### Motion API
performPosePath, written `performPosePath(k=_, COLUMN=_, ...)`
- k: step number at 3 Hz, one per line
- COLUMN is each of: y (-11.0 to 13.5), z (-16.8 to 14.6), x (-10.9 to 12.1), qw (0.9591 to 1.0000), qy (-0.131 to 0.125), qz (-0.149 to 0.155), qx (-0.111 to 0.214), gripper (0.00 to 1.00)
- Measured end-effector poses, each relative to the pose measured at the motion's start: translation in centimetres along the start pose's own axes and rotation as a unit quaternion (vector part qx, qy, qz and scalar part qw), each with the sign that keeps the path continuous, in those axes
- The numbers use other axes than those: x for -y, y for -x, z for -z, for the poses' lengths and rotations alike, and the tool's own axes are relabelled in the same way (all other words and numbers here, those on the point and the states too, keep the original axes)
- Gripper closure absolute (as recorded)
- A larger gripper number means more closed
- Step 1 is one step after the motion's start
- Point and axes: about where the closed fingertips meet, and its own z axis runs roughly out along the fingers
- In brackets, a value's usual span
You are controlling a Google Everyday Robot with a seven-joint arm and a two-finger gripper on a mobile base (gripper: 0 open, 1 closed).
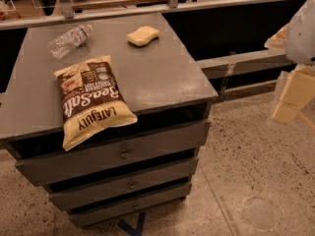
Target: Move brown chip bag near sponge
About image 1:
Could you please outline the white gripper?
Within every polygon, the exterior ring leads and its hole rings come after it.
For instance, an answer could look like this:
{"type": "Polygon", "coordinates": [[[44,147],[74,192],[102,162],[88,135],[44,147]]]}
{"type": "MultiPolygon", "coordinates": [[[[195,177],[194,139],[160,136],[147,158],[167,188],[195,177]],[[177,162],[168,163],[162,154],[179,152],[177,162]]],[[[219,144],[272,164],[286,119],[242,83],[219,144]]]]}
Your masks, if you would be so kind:
{"type": "MultiPolygon", "coordinates": [[[[269,37],[264,46],[268,49],[284,49],[289,24],[269,37]]],[[[279,102],[271,119],[280,124],[293,121],[298,113],[315,97],[315,66],[297,64],[287,75],[279,102]]]]}

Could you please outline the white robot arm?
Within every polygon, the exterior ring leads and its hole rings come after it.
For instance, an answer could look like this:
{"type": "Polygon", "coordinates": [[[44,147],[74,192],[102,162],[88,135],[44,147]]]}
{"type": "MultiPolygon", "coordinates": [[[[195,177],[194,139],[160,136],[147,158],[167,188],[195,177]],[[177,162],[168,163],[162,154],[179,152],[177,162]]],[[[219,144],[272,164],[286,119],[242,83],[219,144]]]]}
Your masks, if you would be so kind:
{"type": "Polygon", "coordinates": [[[296,64],[271,116],[287,124],[315,97],[315,0],[307,0],[288,24],[267,39],[265,47],[284,50],[285,57],[296,64]]]}

